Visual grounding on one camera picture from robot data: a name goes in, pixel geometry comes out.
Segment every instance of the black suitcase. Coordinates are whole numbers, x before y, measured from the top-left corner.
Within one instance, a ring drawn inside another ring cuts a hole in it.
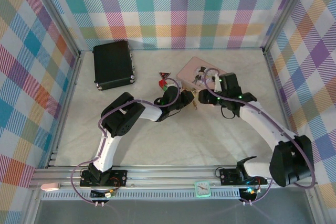
[[[132,54],[127,41],[93,48],[94,75],[98,90],[111,89],[135,82]]]

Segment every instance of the red triangle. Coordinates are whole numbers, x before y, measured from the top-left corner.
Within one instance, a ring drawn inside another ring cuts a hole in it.
[[[165,80],[170,75],[170,73],[166,73],[166,72],[159,72],[159,74],[162,80]]]

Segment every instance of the white tabletop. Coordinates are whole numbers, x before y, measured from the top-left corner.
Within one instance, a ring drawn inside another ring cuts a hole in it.
[[[86,53],[69,108],[55,165],[77,165],[93,158],[101,138],[102,110],[123,92],[154,101],[163,95],[159,71],[177,73],[194,56],[234,72],[243,92],[251,92],[264,109],[283,122],[274,86],[261,50],[136,50],[133,85],[98,91],[93,54]],[[220,107],[192,104],[161,123],[138,120],[114,157],[115,165],[235,165],[253,155],[269,155],[266,142],[240,118],[222,117]]]

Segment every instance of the small clock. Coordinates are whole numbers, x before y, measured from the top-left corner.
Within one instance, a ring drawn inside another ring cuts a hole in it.
[[[195,182],[195,190],[197,197],[209,197],[211,196],[210,185],[208,181]]]

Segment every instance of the plaid backdrop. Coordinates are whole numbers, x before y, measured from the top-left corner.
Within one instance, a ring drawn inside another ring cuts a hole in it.
[[[128,39],[134,49],[260,47],[281,4],[281,0],[54,1],[77,43],[90,49],[121,39]]]
[[[17,223],[75,58],[40,0],[0,0],[0,223]]]
[[[268,57],[291,126],[313,140],[317,180],[336,221],[336,0],[300,0]]]

